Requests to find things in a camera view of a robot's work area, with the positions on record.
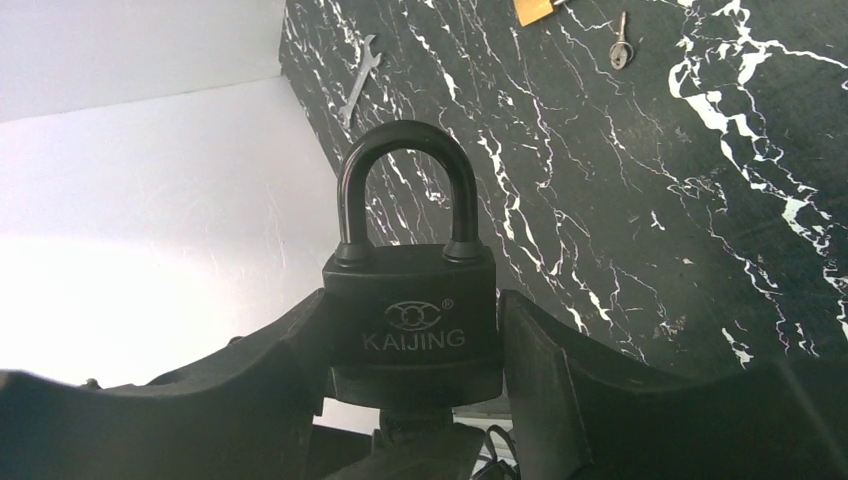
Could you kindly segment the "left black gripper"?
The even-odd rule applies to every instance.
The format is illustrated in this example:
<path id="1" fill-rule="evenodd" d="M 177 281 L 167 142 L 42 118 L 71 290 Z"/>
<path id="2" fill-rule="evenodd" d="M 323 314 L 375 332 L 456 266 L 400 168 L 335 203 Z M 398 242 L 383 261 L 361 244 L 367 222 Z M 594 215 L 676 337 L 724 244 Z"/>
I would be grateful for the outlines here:
<path id="1" fill-rule="evenodd" d="M 487 439 L 449 408 L 379 411 L 370 434 L 315 425 L 313 479 L 469 479 Z"/>

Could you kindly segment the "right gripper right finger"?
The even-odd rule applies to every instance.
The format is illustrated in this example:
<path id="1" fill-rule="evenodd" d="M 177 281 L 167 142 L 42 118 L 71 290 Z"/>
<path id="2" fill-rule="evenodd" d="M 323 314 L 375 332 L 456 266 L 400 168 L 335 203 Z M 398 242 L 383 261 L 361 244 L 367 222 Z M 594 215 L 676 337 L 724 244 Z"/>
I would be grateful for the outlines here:
<path id="1" fill-rule="evenodd" d="M 501 293 L 525 479 L 843 479 L 847 362 L 784 359 L 710 380 L 649 367 Z"/>

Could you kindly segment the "small silver key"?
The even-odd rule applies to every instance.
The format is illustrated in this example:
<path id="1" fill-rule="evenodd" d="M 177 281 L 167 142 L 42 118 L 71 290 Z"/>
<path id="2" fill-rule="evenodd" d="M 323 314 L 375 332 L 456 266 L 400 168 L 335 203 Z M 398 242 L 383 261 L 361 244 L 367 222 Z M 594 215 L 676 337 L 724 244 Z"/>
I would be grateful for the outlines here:
<path id="1" fill-rule="evenodd" d="M 616 29 L 616 40 L 608 52 L 610 64 L 614 70 L 626 68 L 635 56 L 634 47 L 628 42 L 626 36 L 627 19 L 628 14 L 626 11 L 623 11 L 620 14 Z"/>

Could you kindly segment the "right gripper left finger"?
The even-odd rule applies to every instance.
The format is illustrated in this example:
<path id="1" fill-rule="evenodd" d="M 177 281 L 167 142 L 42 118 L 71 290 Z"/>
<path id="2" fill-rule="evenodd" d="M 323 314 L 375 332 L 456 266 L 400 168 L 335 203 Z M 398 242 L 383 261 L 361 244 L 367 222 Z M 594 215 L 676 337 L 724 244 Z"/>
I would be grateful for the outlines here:
<path id="1" fill-rule="evenodd" d="M 278 320 L 145 385 L 1 374 L 5 479 L 301 479 L 323 404 L 332 305 Z"/>

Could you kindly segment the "black padlock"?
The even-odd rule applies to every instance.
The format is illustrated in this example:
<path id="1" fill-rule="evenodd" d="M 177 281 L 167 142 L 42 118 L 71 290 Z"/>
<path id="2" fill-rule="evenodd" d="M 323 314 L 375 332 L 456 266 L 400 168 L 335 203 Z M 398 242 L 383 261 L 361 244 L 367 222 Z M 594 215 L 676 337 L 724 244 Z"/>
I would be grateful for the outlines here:
<path id="1" fill-rule="evenodd" d="M 446 172 L 452 194 L 443 244 L 377 247 L 369 239 L 366 181 L 383 156 L 417 150 Z M 379 125 L 347 154 L 337 188 L 340 240 L 325 290 L 349 306 L 350 334 L 331 365 L 339 401 L 382 410 L 451 409 L 502 392 L 496 262 L 479 236 L 473 167 L 445 131 L 414 120 Z"/>

